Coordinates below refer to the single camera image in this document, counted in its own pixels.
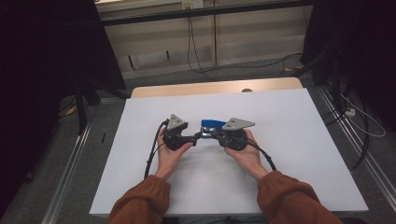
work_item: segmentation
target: person's left hand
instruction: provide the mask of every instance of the person's left hand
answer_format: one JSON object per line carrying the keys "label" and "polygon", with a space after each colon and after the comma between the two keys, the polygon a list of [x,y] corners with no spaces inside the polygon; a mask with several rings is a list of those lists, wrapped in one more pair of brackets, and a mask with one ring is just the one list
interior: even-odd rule
{"label": "person's left hand", "polygon": [[163,141],[163,133],[165,128],[160,130],[157,138],[157,146],[158,148],[158,169],[155,176],[167,180],[169,176],[176,170],[178,162],[180,161],[181,156],[185,153],[190,147],[192,147],[192,143],[186,143],[178,150],[174,151],[169,149]]}

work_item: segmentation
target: hand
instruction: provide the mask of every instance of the hand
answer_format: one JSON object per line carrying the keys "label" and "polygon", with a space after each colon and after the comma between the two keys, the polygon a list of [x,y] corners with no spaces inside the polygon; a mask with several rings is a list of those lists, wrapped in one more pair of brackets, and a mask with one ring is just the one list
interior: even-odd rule
{"label": "hand", "polygon": [[158,148],[158,169],[155,176],[167,180],[169,176],[176,170],[181,156],[185,153],[192,143],[186,143],[176,151],[169,149],[163,141],[163,133],[165,128],[162,128],[158,134],[157,144]]}
{"label": "hand", "polygon": [[[245,129],[245,132],[247,133],[247,138],[252,140],[254,144],[257,145],[251,131]],[[268,174],[268,171],[262,166],[260,152],[255,147],[247,145],[241,151],[232,150],[228,147],[225,147],[224,151],[227,153],[227,155],[233,157],[238,162],[239,166],[257,181]]]}

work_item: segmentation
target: cable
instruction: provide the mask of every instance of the cable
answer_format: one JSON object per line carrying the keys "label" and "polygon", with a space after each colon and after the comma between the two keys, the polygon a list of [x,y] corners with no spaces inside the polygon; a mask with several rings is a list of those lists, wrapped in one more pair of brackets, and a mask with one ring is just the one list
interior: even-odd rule
{"label": "cable", "polygon": [[245,143],[245,144],[247,144],[247,145],[250,145],[250,146],[255,147],[256,149],[258,149],[258,150],[262,153],[262,155],[265,157],[265,159],[267,159],[268,163],[270,163],[271,169],[272,169],[273,171],[276,170],[276,167],[275,167],[274,163],[272,162],[271,157],[270,157],[264,150],[262,150],[262,149],[259,147],[259,145],[257,145],[253,140],[251,140],[250,138],[248,138],[247,140],[250,141],[250,142],[248,142],[248,141],[244,141],[244,140],[242,140],[242,139],[240,139],[240,138],[236,138],[236,137],[231,137],[231,138],[232,138],[233,140],[236,140],[236,141],[238,141],[238,142]]}
{"label": "cable", "polygon": [[385,131],[384,127],[382,127],[375,119],[373,119],[370,115],[364,113],[363,111],[361,111],[357,106],[355,106],[354,104],[352,104],[343,94],[341,94],[341,96],[348,102],[350,103],[353,107],[355,107],[357,110],[359,110],[362,114],[364,114],[365,116],[367,116],[369,119],[371,119],[378,127],[380,127],[383,131],[382,134],[373,134],[373,133],[368,133],[366,131],[364,131],[361,127],[359,127],[349,116],[349,120],[351,121],[351,123],[353,125],[355,125],[359,130],[361,130],[364,133],[370,134],[372,137],[383,137],[385,136],[385,134],[387,134],[387,131]]}
{"label": "cable", "polygon": [[285,72],[285,61],[287,59],[291,58],[292,56],[301,55],[301,54],[302,53],[294,53],[294,54],[289,54],[289,55],[286,55],[285,57],[283,57],[283,59],[282,59],[282,64],[283,64],[282,71],[280,72],[279,75],[277,75],[277,77],[281,77],[283,75],[283,73]]}
{"label": "cable", "polygon": [[195,72],[195,71],[192,69],[191,64],[190,64],[190,42],[191,42],[191,38],[192,38],[192,44],[194,45],[195,58],[197,59],[198,66],[199,66],[200,70],[202,71],[202,72],[200,72],[200,73],[203,73],[204,76],[207,77],[209,80],[218,81],[218,80],[215,80],[214,78],[209,77],[209,76],[206,74],[206,72],[202,69],[201,63],[199,62],[199,59],[198,59],[197,48],[196,48],[196,46],[195,46],[194,32],[193,32],[193,29],[192,29],[192,21],[191,21],[191,18],[190,18],[190,17],[188,17],[187,20],[188,20],[188,22],[189,22],[189,51],[188,51],[188,53],[187,53],[187,61],[189,62],[189,67],[190,67],[191,71]]}
{"label": "cable", "polygon": [[[349,91],[350,91],[350,89],[347,89],[346,92],[345,92],[345,94],[348,95]],[[329,125],[331,125],[331,124],[334,124],[336,121],[338,121],[339,119],[341,119],[341,118],[344,117],[344,115],[345,115],[345,113],[346,113],[346,111],[347,111],[347,102],[344,102],[344,107],[343,107],[342,105],[340,105],[340,106],[341,106],[341,108],[335,108],[333,111],[321,115],[321,116],[322,116],[322,119],[325,119],[325,118],[327,118],[331,113],[340,110],[340,115],[338,115],[334,120],[325,123],[325,126],[329,126]]]}
{"label": "cable", "polygon": [[145,171],[145,179],[146,179],[146,177],[149,176],[149,168],[150,168],[150,166],[151,166],[152,159],[154,158],[155,153],[157,152],[158,148],[160,148],[161,146],[163,146],[163,144],[161,144],[161,145],[159,145],[159,146],[154,150],[155,144],[156,144],[156,142],[157,142],[158,135],[160,134],[161,127],[162,127],[163,125],[167,125],[168,122],[169,122],[168,119],[167,119],[166,121],[162,122],[161,125],[160,125],[160,127],[158,127],[157,133],[155,134],[154,142],[152,143],[151,152],[149,153],[148,160],[147,160],[146,171]]}
{"label": "cable", "polygon": [[[211,72],[211,71],[215,71],[215,70],[219,70],[219,69],[227,69],[227,68],[261,68],[261,67],[271,66],[271,65],[274,65],[274,64],[277,64],[277,63],[282,63],[282,62],[284,62],[286,59],[288,59],[288,58],[290,58],[290,57],[292,57],[292,56],[295,56],[295,55],[302,55],[302,53],[293,53],[293,54],[286,55],[283,59],[281,59],[281,60],[279,60],[279,61],[276,61],[276,62],[274,62],[274,63],[268,63],[268,64],[262,64],[262,65],[233,65],[233,66],[225,66],[225,67],[214,67],[214,68],[209,68],[209,69],[204,70],[204,69],[202,68],[200,62],[199,62],[198,54],[197,54],[197,51],[196,51],[195,40],[194,40],[194,33],[193,33],[193,28],[192,28],[192,20],[191,20],[190,17],[188,17],[187,19],[188,19],[188,22],[189,22],[189,48],[188,48],[188,53],[187,53],[187,61],[188,61],[188,63],[189,63],[189,68],[190,68],[190,70],[191,70],[192,72],[194,72],[194,73],[202,73],[202,74],[204,74],[208,79],[213,80],[213,81],[218,81],[218,80],[215,80],[215,79],[209,77],[209,76],[206,74],[207,72]],[[195,70],[195,69],[193,69],[193,68],[191,67],[191,62],[190,62],[190,50],[191,50],[190,42],[191,42],[191,40],[192,40],[192,44],[193,44],[193,46],[194,46],[195,57],[196,57],[196,59],[197,59],[198,66],[199,66],[199,68],[200,68],[199,70]]]}
{"label": "cable", "polygon": [[[366,112],[366,106],[364,101],[361,99],[361,105],[363,107],[363,111],[364,113]],[[366,130],[366,133],[364,135],[364,141],[363,141],[363,145],[361,147],[361,156],[359,157],[359,159],[356,161],[355,165],[352,166],[352,171],[355,172],[355,169],[364,161],[364,158],[366,157],[368,151],[369,151],[369,145],[370,145],[370,135],[368,134],[368,130],[369,130],[369,122],[367,119],[367,116],[363,116],[361,114],[361,112],[358,110],[359,116],[361,117],[361,119],[364,122],[364,127]]]}

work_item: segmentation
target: white table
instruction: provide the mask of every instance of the white table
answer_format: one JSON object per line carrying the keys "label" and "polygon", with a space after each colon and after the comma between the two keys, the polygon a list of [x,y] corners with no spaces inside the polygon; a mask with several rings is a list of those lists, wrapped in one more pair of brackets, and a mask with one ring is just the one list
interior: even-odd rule
{"label": "white table", "polygon": [[[250,84],[268,80],[279,81],[250,80]],[[238,82],[229,84],[237,86]],[[254,121],[256,126],[250,130],[279,171],[311,184],[322,204],[331,211],[368,210],[307,90],[296,88],[128,100],[90,214],[107,216],[114,202],[143,179],[155,132],[172,113],[189,123],[183,135],[197,133],[201,119],[227,121],[236,117]],[[156,170],[157,160],[155,157],[151,164],[151,174]],[[265,158],[262,163],[271,170]],[[199,140],[196,147],[183,155],[168,182],[172,185],[168,216],[261,212],[256,203],[255,180],[213,139]]]}

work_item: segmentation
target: rust-colored sleeve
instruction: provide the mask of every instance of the rust-colored sleeve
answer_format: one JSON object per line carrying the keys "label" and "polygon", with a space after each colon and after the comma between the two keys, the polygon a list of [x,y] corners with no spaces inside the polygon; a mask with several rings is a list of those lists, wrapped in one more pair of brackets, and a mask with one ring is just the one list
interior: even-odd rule
{"label": "rust-colored sleeve", "polygon": [[279,171],[263,177],[258,188],[257,202],[271,223],[342,224],[320,204],[310,185]]}
{"label": "rust-colored sleeve", "polygon": [[161,223],[169,208],[171,186],[149,175],[117,200],[107,223]]}

